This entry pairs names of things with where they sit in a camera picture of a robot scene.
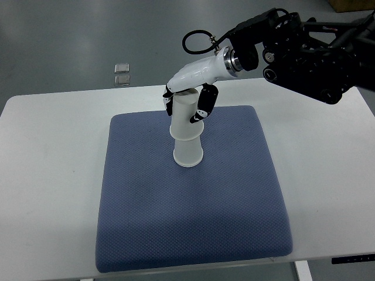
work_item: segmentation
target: cardboard box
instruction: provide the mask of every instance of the cardboard box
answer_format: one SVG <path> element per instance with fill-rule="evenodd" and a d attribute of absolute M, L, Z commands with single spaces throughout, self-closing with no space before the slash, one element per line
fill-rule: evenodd
<path fill-rule="evenodd" d="M 375 0 L 328 0 L 337 13 L 374 10 Z"/>

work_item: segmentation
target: white robotic hand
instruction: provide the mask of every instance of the white robotic hand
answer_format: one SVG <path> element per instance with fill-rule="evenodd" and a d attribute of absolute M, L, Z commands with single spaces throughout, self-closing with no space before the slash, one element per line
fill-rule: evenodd
<path fill-rule="evenodd" d="M 172 115 L 173 95 L 176 92 L 203 86 L 198 100 L 198 109 L 190 123 L 198 122 L 209 116 L 214 108 L 218 89 L 212 85 L 218 79 L 237 78 L 236 72 L 242 67 L 231 47 L 222 48 L 216 56 L 207 57 L 185 65 L 166 85 L 164 105 L 169 116 Z"/>

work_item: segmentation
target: desk control panel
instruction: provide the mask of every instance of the desk control panel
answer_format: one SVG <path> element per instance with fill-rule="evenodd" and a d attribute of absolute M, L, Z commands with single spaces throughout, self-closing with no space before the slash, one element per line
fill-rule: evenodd
<path fill-rule="evenodd" d="M 333 258 L 332 264 L 339 265 L 341 263 L 353 263 L 353 262 L 373 262 L 375 261 L 375 253 L 369 255 L 360 256 L 343 256 L 341 258 Z"/>

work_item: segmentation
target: black cable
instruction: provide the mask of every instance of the black cable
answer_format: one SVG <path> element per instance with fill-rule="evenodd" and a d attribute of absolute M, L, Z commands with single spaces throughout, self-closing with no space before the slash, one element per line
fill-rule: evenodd
<path fill-rule="evenodd" d="M 276 12 L 278 12 L 278 11 L 283 12 L 286 15 L 289 15 L 289 12 L 287 10 L 285 10 L 285 9 L 278 8 L 278 9 L 276 9 Z"/>
<path fill-rule="evenodd" d="M 186 39 L 188 39 L 191 35 L 194 35 L 194 34 L 205 34 L 205 35 L 208 35 L 209 37 L 213 37 L 213 35 L 206 30 L 198 29 L 198 30 L 190 31 L 182 39 L 182 47 L 184 51 L 187 52 L 188 54 L 205 54 L 205 53 L 208 53 L 209 51 L 214 50 L 222 41 L 224 41 L 224 39 L 227 37 L 228 32 L 224 34 L 219 40 L 217 40 L 214 44 L 212 44 L 212 46 L 210 46 L 209 48 L 206 48 L 204 50 L 199 50 L 199 51 L 191 51 L 186 47 Z"/>

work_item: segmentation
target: white paper cup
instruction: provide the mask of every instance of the white paper cup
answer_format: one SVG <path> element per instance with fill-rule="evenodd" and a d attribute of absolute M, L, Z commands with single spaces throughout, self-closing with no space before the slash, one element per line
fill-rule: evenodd
<path fill-rule="evenodd" d="M 173 158 L 183 167 L 193 167 L 203 159 L 200 134 L 203 121 L 191 124 L 190 118 L 197 111 L 199 94 L 195 89 L 176 93 L 173 96 L 172 121 L 169 131 L 175 139 Z"/>

